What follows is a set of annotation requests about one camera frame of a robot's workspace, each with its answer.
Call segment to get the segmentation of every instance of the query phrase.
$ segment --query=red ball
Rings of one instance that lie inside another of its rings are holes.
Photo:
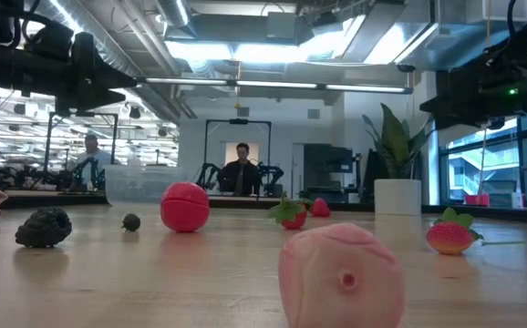
[[[160,216],[174,231],[194,232],[209,219],[209,196],[194,183],[174,183],[162,195]]]

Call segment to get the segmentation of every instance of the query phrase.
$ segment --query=strawberry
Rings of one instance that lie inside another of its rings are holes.
[[[308,212],[304,210],[301,213],[297,213],[295,215],[295,219],[293,221],[290,220],[282,220],[282,226],[286,228],[287,230],[297,230],[301,229],[304,224],[306,223],[306,217],[308,216]]]
[[[440,254],[459,255],[473,242],[484,239],[470,226],[474,218],[469,214],[458,215],[454,209],[447,208],[442,218],[429,228],[426,234],[428,245]]]
[[[312,205],[310,213],[312,213],[312,215],[317,218],[328,218],[330,216],[330,209],[328,208],[325,200],[317,198],[315,203]]]
[[[474,242],[474,236],[468,229],[450,221],[433,225],[426,239],[429,247],[444,255],[459,255]]]
[[[284,192],[280,204],[270,209],[270,217],[287,230],[301,229],[306,223],[307,205],[311,203],[310,200],[289,200]]]

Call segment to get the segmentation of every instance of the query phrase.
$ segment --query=glass window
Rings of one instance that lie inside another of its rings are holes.
[[[449,197],[464,200],[481,184],[482,148],[449,154]],[[511,194],[520,189],[519,147],[516,141],[492,145],[484,152],[483,191]]]
[[[497,138],[501,136],[514,135],[517,132],[517,118],[509,119],[504,123],[504,126],[499,129],[486,130],[486,139]],[[464,138],[459,138],[448,144],[448,149],[453,149],[456,147],[473,144],[475,142],[480,142],[484,140],[484,131],[478,131]]]

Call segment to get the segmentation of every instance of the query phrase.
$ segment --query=person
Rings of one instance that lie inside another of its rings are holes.
[[[77,156],[77,164],[81,164],[88,158],[94,158],[98,160],[98,171],[103,170],[105,164],[111,164],[111,154],[107,151],[99,149],[98,137],[93,134],[85,136],[85,152]],[[118,160],[114,160],[114,164],[119,164]],[[87,185],[91,181],[91,164],[87,164],[81,173],[82,183]]]
[[[247,159],[249,146],[240,143],[236,149],[238,159],[225,165],[221,171],[226,185],[222,190],[233,191],[234,196],[259,195],[260,177],[257,167]]]

